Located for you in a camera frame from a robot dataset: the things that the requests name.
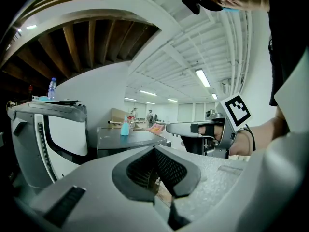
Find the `pink cloth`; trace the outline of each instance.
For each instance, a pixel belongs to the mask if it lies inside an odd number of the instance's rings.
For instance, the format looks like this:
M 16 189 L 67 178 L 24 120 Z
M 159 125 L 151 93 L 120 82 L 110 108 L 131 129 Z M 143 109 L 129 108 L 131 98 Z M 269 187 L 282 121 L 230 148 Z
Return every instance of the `pink cloth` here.
M 147 128 L 146 131 L 150 131 L 151 133 L 160 136 L 163 129 L 164 129 L 164 125 L 154 124 L 150 128 Z

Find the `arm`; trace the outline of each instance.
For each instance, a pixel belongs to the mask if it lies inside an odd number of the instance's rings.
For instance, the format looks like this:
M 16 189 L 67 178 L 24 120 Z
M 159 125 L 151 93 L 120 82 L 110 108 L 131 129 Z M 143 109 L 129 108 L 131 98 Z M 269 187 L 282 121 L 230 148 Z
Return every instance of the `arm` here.
M 274 118 L 263 125 L 252 127 L 256 150 L 267 148 L 271 141 L 283 134 L 285 119 L 279 107 L 277 107 Z M 215 126 L 215 138 L 221 139 L 223 128 Z M 199 133 L 204 133 L 205 127 L 199 128 Z M 253 152 L 253 139 L 251 134 L 246 131 L 239 131 L 233 145 L 230 148 L 230 155 L 249 156 Z

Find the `table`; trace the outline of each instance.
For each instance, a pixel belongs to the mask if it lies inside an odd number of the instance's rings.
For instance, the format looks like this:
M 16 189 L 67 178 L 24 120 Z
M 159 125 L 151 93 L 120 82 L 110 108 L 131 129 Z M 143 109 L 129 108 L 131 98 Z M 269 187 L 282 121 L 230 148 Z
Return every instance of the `table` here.
M 98 158 L 114 155 L 143 146 L 166 145 L 166 139 L 149 131 L 133 131 L 120 135 L 120 128 L 98 128 Z

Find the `blue face mask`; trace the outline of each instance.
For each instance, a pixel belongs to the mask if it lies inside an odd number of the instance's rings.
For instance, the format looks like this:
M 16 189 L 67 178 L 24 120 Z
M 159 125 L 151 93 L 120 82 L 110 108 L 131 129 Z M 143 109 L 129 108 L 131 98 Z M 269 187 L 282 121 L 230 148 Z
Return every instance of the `blue face mask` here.
M 239 10 L 237 10 L 237 9 L 230 9 L 230 8 L 224 8 L 224 7 L 222 7 L 222 8 L 223 8 L 223 10 L 225 10 L 225 11 L 239 12 Z

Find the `ceiling pipe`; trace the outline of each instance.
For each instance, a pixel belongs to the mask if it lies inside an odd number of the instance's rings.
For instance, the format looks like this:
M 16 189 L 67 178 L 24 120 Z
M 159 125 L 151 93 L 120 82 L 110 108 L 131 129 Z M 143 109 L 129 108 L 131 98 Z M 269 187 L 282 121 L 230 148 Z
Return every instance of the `ceiling pipe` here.
M 235 23 L 236 28 L 236 38 L 237 38 L 237 45 L 238 45 L 238 64 L 237 64 L 237 78 L 235 83 L 234 92 L 237 92 L 239 81 L 240 81 L 240 74 L 242 69 L 242 32 L 241 32 L 241 23 L 240 23 L 240 16 L 239 13 L 232 12 L 232 17 Z
M 231 57 L 231 67 L 232 67 L 232 81 L 231 81 L 231 89 L 230 89 L 230 96 L 231 96 L 234 90 L 234 79 L 235 79 L 235 47 L 234 47 L 234 42 L 233 42 L 232 29 L 228 21 L 227 14 L 225 11 L 220 11 L 219 14 L 220 14 L 222 24 L 226 31 L 227 44 L 228 44 L 230 57 Z
M 248 20 L 248 50 L 247 50 L 247 61 L 246 61 L 246 71 L 245 76 L 242 82 L 242 86 L 240 89 L 240 93 L 242 93 L 243 87 L 245 86 L 248 68 L 249 68 L 249 60 L 250 60 L 250 51 L 251 51 L 251 40 L 252 40 L 252 15 L 251 11 L 247 12 L 247 20 Z

